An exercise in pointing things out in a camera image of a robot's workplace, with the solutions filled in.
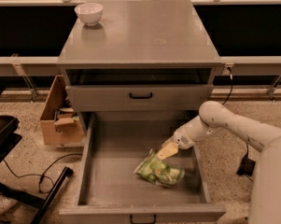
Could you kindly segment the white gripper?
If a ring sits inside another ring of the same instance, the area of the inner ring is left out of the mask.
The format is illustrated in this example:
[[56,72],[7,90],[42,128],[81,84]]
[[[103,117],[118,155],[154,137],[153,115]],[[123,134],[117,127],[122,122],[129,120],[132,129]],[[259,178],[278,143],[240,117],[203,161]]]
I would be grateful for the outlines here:
[[173,142],[163,144],[156,157],[161,161],[172,157],[178,152],[178,149],[188,149],[194,146],[204,135],[205,124],[199,117],[196,117],[176,129],[172,136]]

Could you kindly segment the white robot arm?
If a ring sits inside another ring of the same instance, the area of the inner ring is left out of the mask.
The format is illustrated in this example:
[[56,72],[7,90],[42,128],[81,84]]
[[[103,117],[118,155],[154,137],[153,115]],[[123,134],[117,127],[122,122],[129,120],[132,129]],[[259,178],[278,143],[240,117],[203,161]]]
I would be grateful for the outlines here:
[[218,102],[207,101],[200,106],[196,118],[176,129],[162,144],[157,157],[164,160],[223,129],[260,153],[253,173],[248,224],[281,224],[281,128],[239,116]]

